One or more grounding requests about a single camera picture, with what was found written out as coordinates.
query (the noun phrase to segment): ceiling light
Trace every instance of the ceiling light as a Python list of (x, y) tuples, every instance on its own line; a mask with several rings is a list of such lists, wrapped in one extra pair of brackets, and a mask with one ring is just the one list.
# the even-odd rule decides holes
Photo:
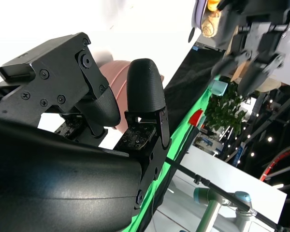
[(277, 189), (277, 188), (280, 189), (280, 188), (284, 187), (284, 184), (273, 185), (272, 187), (275, 189)]

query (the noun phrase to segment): potted plant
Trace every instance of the potted plant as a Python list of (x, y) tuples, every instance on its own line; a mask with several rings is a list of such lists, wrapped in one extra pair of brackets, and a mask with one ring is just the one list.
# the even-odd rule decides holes
[(235, 135), (239, 134), (242, 120), (246, 115), (245, 111), (239, 111), (241, 103), (244, 101), (245, 99), (237, 93), (237, 85), (229, 83), (223, 96), (212, 95), (205, 111), (206, 125), (216, 131), (220, 127), (230, 126), (234, 129)]

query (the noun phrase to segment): red object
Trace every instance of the red object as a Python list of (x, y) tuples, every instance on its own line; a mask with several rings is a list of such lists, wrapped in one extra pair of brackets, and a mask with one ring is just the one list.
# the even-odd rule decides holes
[(197, 110), (189, 119), (189, 124), (196, 127), (201, 120), (202, 114), (203, 114), (203, 110)]
[(267, 175), (271, 172), (271, 170), (274, 168), (274, 166), (284, 158), (290, 156), (290, 151), (286, 151), (280, 156), (276, 156), (271, 163), (267, 166), (267, 168), (264, 170), (263, 174), (260, 177), (260, 181), (264, 181)]

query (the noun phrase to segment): robot end effector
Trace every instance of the robot end effector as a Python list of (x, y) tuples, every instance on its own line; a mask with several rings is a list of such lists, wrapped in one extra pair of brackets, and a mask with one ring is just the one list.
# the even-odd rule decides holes
[(241, 64), (250, 62), (238, 86), (247, 96), (258, 88), (276, 68), (284, 65), (290, 53), (290, 0), (222, 0), (217, 35), (218, 45), (229, 43), (231, 50), (212, 69), (212, 76), (228, 75)]
[[(131, 63), (128, 129), (99, 148), (120, 114), (89, 44), (52, 39), (0, 67), (0, 231), (120, 231), (161, 172), (171, 139), (155, 63)], [(39, 130), (42, 113), (65, 122)]]

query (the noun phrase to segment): pink object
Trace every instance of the pink object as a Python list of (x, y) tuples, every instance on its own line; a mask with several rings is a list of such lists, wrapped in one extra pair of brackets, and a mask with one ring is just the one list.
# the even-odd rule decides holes
[(127, 75), (130, 66), (129, 61), (115, 60), (104, 64), (100, 67), (101, 73), (106, 77), (110, 83), (110, 87), (116, 98), (121, 121), (120, 124), (116, 126), (121, 133), (124, 133), (127, 128), (127, 121), (125, 119), (125, 111), (128, 109), (127, 103)]

